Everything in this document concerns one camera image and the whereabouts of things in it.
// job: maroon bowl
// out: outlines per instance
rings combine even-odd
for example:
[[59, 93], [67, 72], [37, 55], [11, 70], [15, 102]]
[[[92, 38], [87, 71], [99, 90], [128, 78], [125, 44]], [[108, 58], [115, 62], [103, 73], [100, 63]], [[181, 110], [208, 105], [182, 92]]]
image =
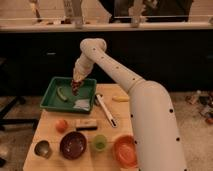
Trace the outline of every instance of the maroon bowl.
[[60, 142], [60, 151], [67, 159], [73, 160], [80, 157], [86, 150], [86, 137], [80, 132], [66, 134]]

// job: cucumber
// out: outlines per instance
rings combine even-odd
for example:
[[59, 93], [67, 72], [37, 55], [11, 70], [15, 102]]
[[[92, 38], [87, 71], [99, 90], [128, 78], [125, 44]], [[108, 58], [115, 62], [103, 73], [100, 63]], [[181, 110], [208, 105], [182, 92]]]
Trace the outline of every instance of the cucumber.
[[64, 102], [68, 101], [68, 98], [62, 92], [62, 87], [57, 88], [57, 95], [62, 101], [64, 101]]

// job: red bowl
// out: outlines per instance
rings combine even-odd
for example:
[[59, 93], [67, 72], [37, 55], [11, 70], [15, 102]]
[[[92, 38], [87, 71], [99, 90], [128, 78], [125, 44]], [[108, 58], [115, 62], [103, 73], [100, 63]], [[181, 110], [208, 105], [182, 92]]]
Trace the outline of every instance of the red bowl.
[[122, 168], [136, 168], [137, 156], [133, 136], [124, 135], [113, 144], [113, 153]]
[[86, 150], [86, 137], [80, 132], [66, 134], [60, 142], [60, 151], [67, 159], [73, 160], [80, 157]]

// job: green cup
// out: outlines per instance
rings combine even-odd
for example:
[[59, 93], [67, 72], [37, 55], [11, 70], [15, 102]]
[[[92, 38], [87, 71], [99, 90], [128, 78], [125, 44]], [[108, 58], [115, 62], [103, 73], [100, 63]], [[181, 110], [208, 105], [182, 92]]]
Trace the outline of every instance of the green cup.
[[96, 135], [92, 139], [91, 145], [95, 151], [98, 151], [98, 152], [104, 151], [107, 146], [107, 138], [101, 134]]

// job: wooden table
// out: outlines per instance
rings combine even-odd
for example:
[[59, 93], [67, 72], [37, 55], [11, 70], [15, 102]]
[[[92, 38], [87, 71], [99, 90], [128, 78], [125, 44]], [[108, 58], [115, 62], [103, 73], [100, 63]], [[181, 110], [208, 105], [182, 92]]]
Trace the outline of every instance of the wooden table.
[[[115, 139], [124, 134], [132, 135], [132, 126], [130, 121], [129, 102], [116, 102], [112, 100], [113, 95], [127, 96], [127, 94], [117, 84], [98, 84], [97, 93], [104, 95], [104, 101], [108, 109], [115, 117], [118, 127], [113, 128], [102, 109], [93, 106], [90, 114], [72, 114], [60, 112], [42, 111], [41, 118], [35, 132], [32, 144], [30, 146], [24, 171], [120, 171], [117, 161], [113, 157], [112, 145]], [[69, 128], [63, 134], [55, 129], [55, 122], [59, 118], [66, 119]], [[68, 132], [75, 131], [76, 119], [95, 118], [98, 122], [98, 129], [95, 131], [81, 131], [87, 138], [88, 144], [85, 153], [76, 160], [68, 160], [62, 157], [59, 151], [61, 139]], [[95, 152], [91, 149], [91, 139], [97, 134], [104, 134], [108, 139], [108, 145], [105, 151]], [[47, 140], [53, 151], [49, 159], [36, 156], [34, 147], [37, 142]]]

